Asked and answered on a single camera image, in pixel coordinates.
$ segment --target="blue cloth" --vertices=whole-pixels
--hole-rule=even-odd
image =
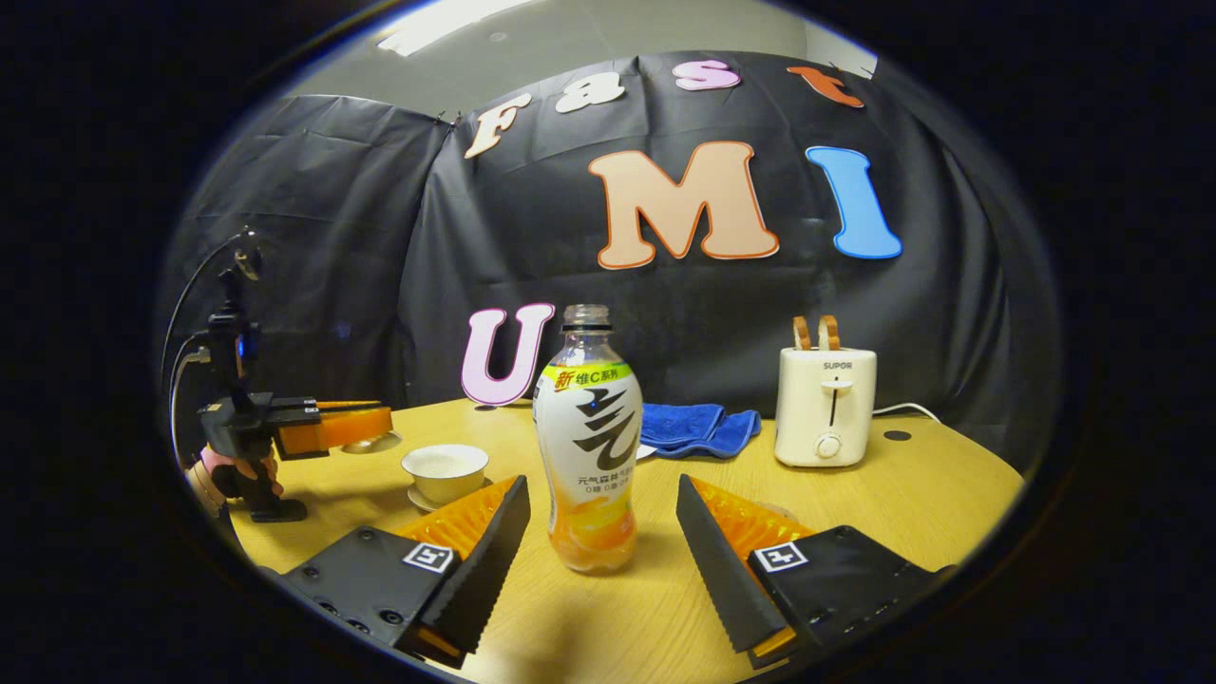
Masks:
[[[641,441],[655,447],[654,455],[664,459],[682,459],[703,453],[732,459],[739,455],[753,437],[760,434],[762,424],[760,414],[753,410],[724,416],[725,413],[717,404],[644,404]]]

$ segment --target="plastic bottle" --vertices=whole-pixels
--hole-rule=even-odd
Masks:
[[[567,307],[562,333],[565,346],[545,366],[533,398],[548,477],[548,539],[567,567],[610,572],[637,544],[630,481],[642,389],[608,344],[608,307]]]

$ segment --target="cable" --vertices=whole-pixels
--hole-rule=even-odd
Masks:
[[[181,374],[186,370],[186,364],[191,361],[210,363],[212,352],[207,347],[199,347],[197,352],[182,358],[186,347],[192,344],[196,340],[202,337],[201,332],[196,332],[182,342],[181,348],[178,349],[178,358],[173,361],[173,385],[169,386],[169,439],[173,444],[173,455],[178,459],[178,464],[182,465],[181,453],[178,450],[178,386],[181,383]]]
[[[173,326],[178,323],[178,314],[181,312],[181,304],[186,301],[186,295],[190,293],[190,290],[195,286],[195,282],[198,280],[198,275],[203,273],[203,269],[207,268],[207,264],[212,263],[212,259],[215,258],[215,254],[219,254],[221,251],[224,251],[225,247],[227,247],[232,242],[236,242],[236,240],[240,237],[253,237],[253,236],[254,231],[249,230],[249,226],[246,226],[244,230],[242,230],[241,232],[237,232],[232,237],[225,240],[223,245],[212,250],[210,254],[207,254],[207,258],[203,259],[203,263],[198,264],[198,268],[195,269],[195,274],[191,275],[190,280],[186,281],[186,287],[181,291],[181,296],[178,297],[176,305],[173,307],[173,315],[169,316],[169,327],[164,331],[164,346],[161,347],[161,364],[157,366],[158,370],[157,385],[164,382],[164,370],[165,370],[164,361],[169,357],[169,341],[173,340]]]
[[[933,411],[930,411],[929,409],[922,407],[921,404],[912,404],[912,403],[895,404],[894,407],[886,407],[885,409],[874,409],[874,415],[885,414],[888,411],[894,411],[895,409],[903,409],[903,408],[916,409],[916,410],[923,413],[924,415],[931,417],[933,420],[936,420],[938,422],[941,422],[940,420],[938,420],[938,416],[933,415]]]

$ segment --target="letter m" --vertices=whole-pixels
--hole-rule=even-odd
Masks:
[[[753,156],[744,142],[698,145],[679,184],[644,152],[593,159],[587,170],[603,179],[608,198],[608,246],[599,252],[599,265],[627,269],[654,259],[654,246],[642,240],[642,217],[668,253],[682,259],[703,211],[709,214],[709,235],[700,242],[706,256],[758,259],[776,253],[777,236],[765,228],[751,186]]]

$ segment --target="table surface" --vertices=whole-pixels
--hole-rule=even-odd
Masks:
[[[648,458],[634,471],[638,542],[619,574],[567,570],[548,544],[548,492],[531,419],[520,400],[494,410],[458,399],[393,413],[401,444],[281,464],[286,497],[304,501],[300,522],[254,525],[231,504],[241,544],[257,565],[287,572],[356,526],[393,531],[423,511],[406,498],[401,456],[462,443],[490,454],[495,482],[528,476],[531,520],[502,594],[462,678],[535,682],[738,682],[755,674],[736,654],[676,520],[681,473],[779,506],[815,531],[851,525],[930,571],[962,561],[1013,503],[1021,477],[1004,461],[928,417],[876,416],[866,456],[841,469],[792,469],[773,456],[773,425],[730,461]],[[899,430],[907,441],[884,432]]]

